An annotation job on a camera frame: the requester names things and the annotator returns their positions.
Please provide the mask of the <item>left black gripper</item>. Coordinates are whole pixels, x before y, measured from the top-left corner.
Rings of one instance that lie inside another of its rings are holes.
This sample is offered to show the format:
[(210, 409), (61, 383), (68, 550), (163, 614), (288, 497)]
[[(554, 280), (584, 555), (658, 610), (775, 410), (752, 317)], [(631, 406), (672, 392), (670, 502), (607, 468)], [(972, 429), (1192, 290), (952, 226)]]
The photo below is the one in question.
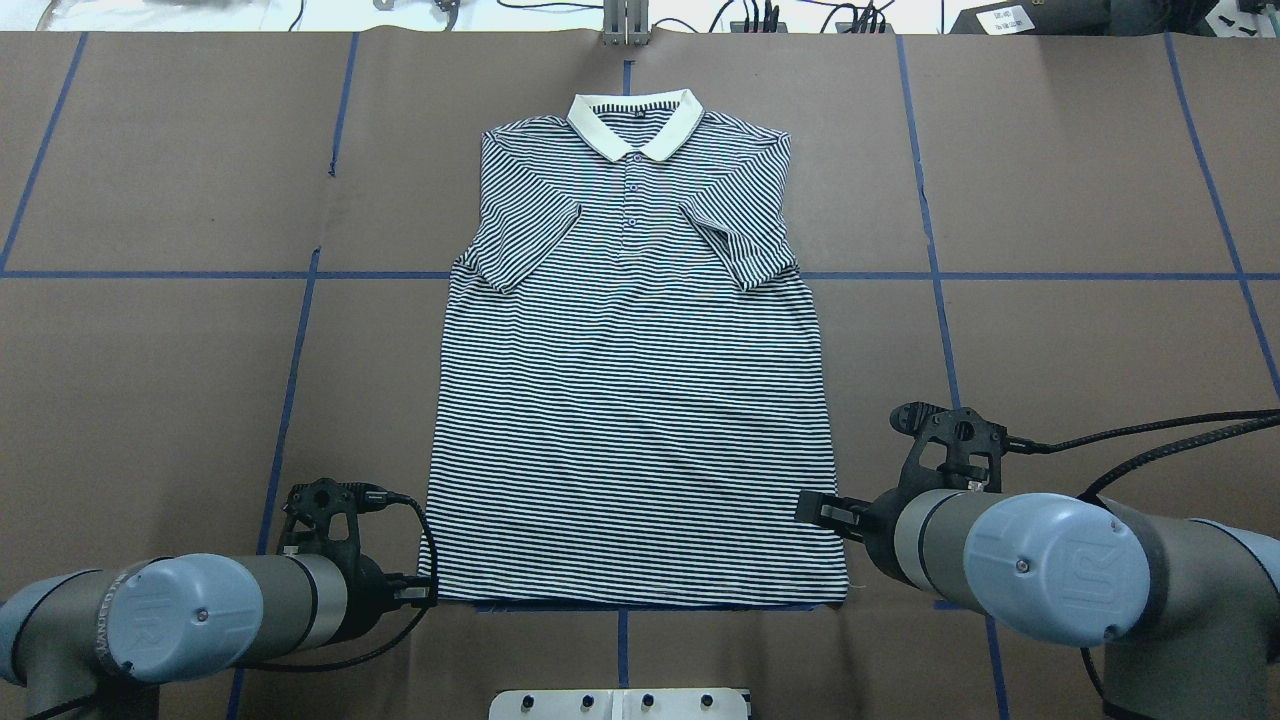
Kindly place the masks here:
[(374, 577), (370, 593), (378, 611), (403, 607), (425, 610), (438, 603), (439, 580), (435, 577), (403, 573), (380, 574)]

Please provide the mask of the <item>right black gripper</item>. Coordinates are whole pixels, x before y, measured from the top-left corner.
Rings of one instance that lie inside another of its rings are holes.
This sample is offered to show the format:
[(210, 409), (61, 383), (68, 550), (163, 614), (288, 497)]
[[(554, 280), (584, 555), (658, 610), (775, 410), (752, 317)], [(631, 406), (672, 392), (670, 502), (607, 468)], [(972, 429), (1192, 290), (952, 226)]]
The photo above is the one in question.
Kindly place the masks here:
[(896, 523), (890, 503), (824, 495), (812, 489), (799, 493), (794, 519), (831, 530), (846, 541), (860, 544), (890, 536)]

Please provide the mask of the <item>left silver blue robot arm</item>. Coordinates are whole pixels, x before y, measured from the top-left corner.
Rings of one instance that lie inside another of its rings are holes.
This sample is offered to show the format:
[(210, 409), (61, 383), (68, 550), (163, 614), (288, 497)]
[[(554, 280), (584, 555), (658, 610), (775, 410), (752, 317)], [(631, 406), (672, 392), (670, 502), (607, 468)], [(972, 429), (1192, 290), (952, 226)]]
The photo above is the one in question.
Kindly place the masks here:
[(155, 719), (159, 691), (369, 633), (436, 602), (433, 577), (358, 556), (187, 553), (31, 583), (3, 602), (3, 680), (31, 719)]

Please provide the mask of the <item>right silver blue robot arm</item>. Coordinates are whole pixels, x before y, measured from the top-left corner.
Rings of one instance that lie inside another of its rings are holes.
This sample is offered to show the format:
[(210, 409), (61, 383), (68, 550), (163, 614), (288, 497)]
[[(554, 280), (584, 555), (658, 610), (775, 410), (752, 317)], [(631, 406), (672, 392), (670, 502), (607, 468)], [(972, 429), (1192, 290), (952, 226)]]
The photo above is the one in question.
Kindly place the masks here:
[(795, 516), (861, 543), (887, 577), (1034, 641), (1103, 650), (1112, 719), (1266, 719), (1277, 539), (1102, 498), (804, 491)]

